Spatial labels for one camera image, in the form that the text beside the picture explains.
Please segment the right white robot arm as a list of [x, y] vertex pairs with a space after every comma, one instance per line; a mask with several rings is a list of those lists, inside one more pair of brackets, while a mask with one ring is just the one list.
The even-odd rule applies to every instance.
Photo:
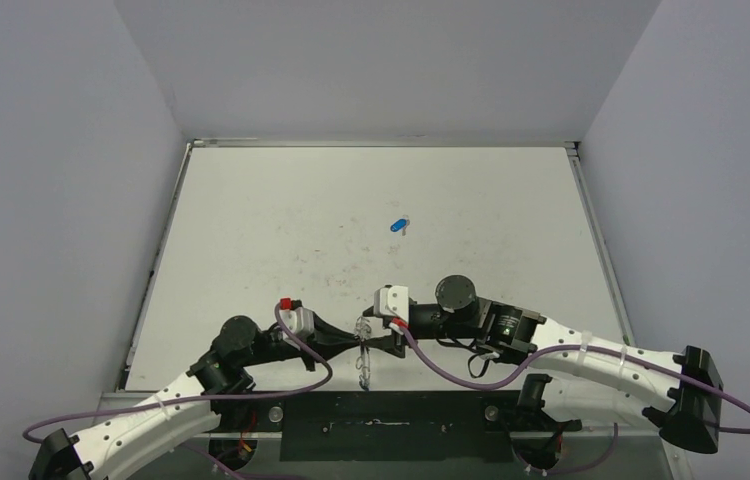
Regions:
[[405, 286], [384, 286], [362, 315], [380, 319], [398, 347], [408, 336], [417, 342], [467, 340], [486, 361], [566, 375], [556, 391], [549, 379], [537, 387], [523, 384], [516, 414], [528, 428], [552, 419], [621, 423], [654, 428], [687, 451], [718, 450], [723, 382], [711, 354], [700, 347], [679, 353], [630, 347], [483, 298], [463, 275], [442, 279], [431, 304], [413, 301]]

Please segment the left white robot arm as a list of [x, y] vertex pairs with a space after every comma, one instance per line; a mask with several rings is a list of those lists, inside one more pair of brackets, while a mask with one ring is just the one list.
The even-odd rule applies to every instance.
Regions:
[[[59, 428], [38, 440], [31, 479], [125, 479], [186, 442], [216, 429], [233, 431], [248, 420], [248, 401], [309, 393], [332, 376], [329, 359], [357, 347], [354, 334], [316, 319], [302, 336], [282, 321], [263, 330], [247, 316], [221, 327], [210, 349], [174, 381], [139, 404], [103, 412], [104, 422], [69, 434]], [[257, 392], [247, 369], [299, 358], [323, 379], [287, 391]]]

